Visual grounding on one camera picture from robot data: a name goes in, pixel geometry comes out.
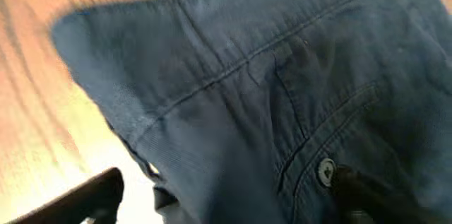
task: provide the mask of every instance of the stitching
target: stitching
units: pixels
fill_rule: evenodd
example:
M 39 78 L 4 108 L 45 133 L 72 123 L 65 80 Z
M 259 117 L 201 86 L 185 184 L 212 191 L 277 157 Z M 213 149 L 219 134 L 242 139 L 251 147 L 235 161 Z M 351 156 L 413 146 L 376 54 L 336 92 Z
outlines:
M 306 136 L 306 134 L 304 133 L 305 129 L 303 128 L 302 123 L 301 123 L 301 121 L 299 120 L 299 116 L 297 115 L 297 111 L 296 111 L 296 109 L 295 109 L 294 100 L 293 100 L 293 98 L 292 98 L 292 94 L 290 93 L 291 90 L 289 90 L 289 89 L 287 88 L 286 84 L 284 83 L 283 79 L 281 78 L 280 74 L 279 74 L 277 71 L 275 72 L 275 75 L 276 75 L 276 78 L 278 79 L 278 81 L 280 82 L 280 85 L 281 85 L 282 88 L 284 89 L 284 92 L 285 92 L 286 96 L 289 98 L 290 105 L 292 106 L 292 110 L 294 111 L 295 120 L 297 121 L 298 127 L 299 127 L 299 129 L 300 129 L 300 131 L 301 131 L 301 133 L 302 133 L 302 136 L 303 136 L 303 138 L 304 138 L 305 140 L 307 140 L 307 139 L 308 139 L 308 136 Z
M 319 13 L 317 16 L 314 16 L 313 18 L 307 20 L 304 23 L 300 23 L 298 25 L 292 26 L 289 30 L 286 30 L 285 32 L 280 33 L 279 35 L 276 35 L 273 37 L 273 39 L 267 41 L 266 44 L 262 45 L 261 47 L 258 47 L 254 51 L 250 52 L 250 55 L 247 56 L 247 58 L 244 58 L 242 60 L 239 60 L 237 63 L 230 66 L 229 69 L 225 69 L 223 72 L 220 72 L 216 76 L 213 76 L 210 80 L 207 80 L 203 83 L 201 83 L 200 87 L 197 87 L 193 89 L 192 91 L 186 93 L 185 95 L 182 95 L 178 100 L 175 100 L 172 105 L 170 105 L 167 108 L 162 109 L 162 113 L 160 113 L 156 118 L 152 119 L 152 121 L 149 123 L 146 129 L 143 130 L 143 133 L 141 133 L 139 136 L 137 136 L 135 143 L 133 146 L 136 146 L 139 141 L 142 139 L 143 135 L 157 123 L 158 120 L 162 119 L 164 116 L 166 116 L 168 113 L 170 113 L 176 106 L 183 103 L 185 100 L 188 100 L 198 92 L 201 92 L 202 90 L 208 88 L 209 86 L 213 85 L 214 83 L 218 83 L 224 78 L 227 78 L 229 75 L 231 75 L 233 72 L 239 70 L 244 64 L 249 63 L 252 59 L 257 57 L 259 54 L 261 54 L 263 51 L 268 49 L 269 47 L 276 45 L 277 43 L 283 41 L 287 37 L 297 33 L 301 29 L 311 25 L 312 23 L 322 19 L 323 17 L 329 15 L 330 13 L 334 12 L 336 9 L 340 8 L 341 6 L 344 6 L 345 4 L 351 2 L 353 0 L 340 0 L 338 2 L 335 2 L 330 7 L 323 10 L 323 12 Z
M 372 100 L 369 102 L 366 102 L 365 104 L 359 106 L 332 134 L 329 136 L 329 139 L 327 139 L 315 152 L 315 154 L 310 158 L 308 161 L 306 167 L 302 170 L 299 177 L 297 178 L 297 181 L 295 182 L 296 187 L 295 190 L 292 192 L 292 195 L 294 199 L 298 198 L 298 193 L 300 188 L 302 188 L 301 184 L 304 183 L 306 179 L 306 174 L 311 172 L 314 169 L 314 160 L 320 156 L 320 153 L 324 151 L 326 146 L 329 146 L 332 142 L 334 142 L 338 137 L 339 134 L 343 131 L 343 129 L 353 120 L 355 116 L 357 116 L 359 113 L 363 112 L 363 110 L 366 110 L 367 107 L 374 105 L 375 103 L 378 103 L 380 99 L 377 96 L 376 100 Z M 295 211 L 298 209 L 297 200 L 294 200 L 294 203 L 292 205 L 292 216 L 295 216 Z
M 301 145 L 295 147 L 295 149 L 289 153 L 286 157 L 286 159 L 282 162 L 282 167 L 280 168 L 280 170 L 278 170 L 278 192 L 280 191 L 280 189 L 282 189 L 283 187 L 283 175 L 285 174 L 285 172 L 287 171 L 287 169 L 289 168 L 290 164 L 292 164 L 292 161 L 295 159 L 295 156 L 298 154 L 298 152 L 301 151 L 301 149 L 303 149 L 303 147 L 306 145 L 306 143 L 308 143 L 309 139 L 312 138 L 313 136 L 316 135 L 318 129 L 325 124 L 328 121 L 328 118 L 331 117 L 332 115 L 334 115 L 340 108 L 342 108 L 343 106 L 347 105 L 347 103 L 353 99 L 355 96 L 358 96 L 360 93 L 366 92 L 368 90 L 371 90 L 372 88 L 376 88 L 376 84 L 374 82 L 368 83 L 362 87 L 360 87 L 357 91 L 353 92 L 350 96 L 348 96 L 347 98 L 345 98 L 339 105 L 335 106 L 333 111 L 315 128 L 315 130 L 312 132 L 312 134 L 306 138 L 305 141 L 302 142 Z

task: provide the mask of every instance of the wooden surface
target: wooden surface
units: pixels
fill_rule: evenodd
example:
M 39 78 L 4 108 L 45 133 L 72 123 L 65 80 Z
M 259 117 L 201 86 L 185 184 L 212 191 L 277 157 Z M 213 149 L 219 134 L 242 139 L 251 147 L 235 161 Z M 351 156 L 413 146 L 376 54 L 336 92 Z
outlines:
M 113 166 L 126 185 L 119 223 L 161 222 L 152 183 L 49 41 L 58 16 L 108 1 L 117 0 L 0 0 L 0 223 Z

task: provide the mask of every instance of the button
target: button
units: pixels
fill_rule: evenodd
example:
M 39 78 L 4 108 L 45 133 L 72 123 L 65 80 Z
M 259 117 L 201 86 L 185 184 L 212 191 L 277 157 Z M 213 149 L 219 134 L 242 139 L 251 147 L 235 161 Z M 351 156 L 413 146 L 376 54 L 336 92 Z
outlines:
M 333 178 L 333 173 L 335 170 L 336 164 L 333 160 L 325 158 L 320 162 L 319 169 L 317 170 L 317 175 L 319 176 L 320 182 L 325 187 L 331 187 L 331 180 Z

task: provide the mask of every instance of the blue trousers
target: blue trousers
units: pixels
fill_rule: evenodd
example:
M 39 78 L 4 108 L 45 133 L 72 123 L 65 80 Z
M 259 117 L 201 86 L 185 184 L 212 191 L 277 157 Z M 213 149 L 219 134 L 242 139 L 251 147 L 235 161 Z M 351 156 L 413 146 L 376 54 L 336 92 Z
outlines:
M 140 0 L 52 36 L 168 223 L 336 223 L 324 160 L 452 218 L 440 0 Z

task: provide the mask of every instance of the waistband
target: waistband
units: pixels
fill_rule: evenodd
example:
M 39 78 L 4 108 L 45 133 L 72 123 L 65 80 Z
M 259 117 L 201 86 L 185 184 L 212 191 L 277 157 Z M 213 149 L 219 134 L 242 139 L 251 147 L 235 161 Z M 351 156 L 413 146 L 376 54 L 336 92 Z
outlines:
M 96 89 L 90 96 L 117 132 L 135 142 L 179 103 L 349 1 L 147 0 L 104 5 L 63 18 L 54 26 L 53 38 L 74 79 L 90 82 L 85 88 L 96 87 L 94 75 L 77 72 L 77 66 L 101 70 L 96 73 L 103 81 L 99 79 L 97 87 L 103 90 L 111 77 L 121 81 L 109 89 L 121 92 L 117 99 L 96 95 Z M 75 40 L 78 50 L 67 48 Z M 122 64 L 106 64 L 99 52 L 119 56 Z M 120 105 L 102 106 L 115 102 Z

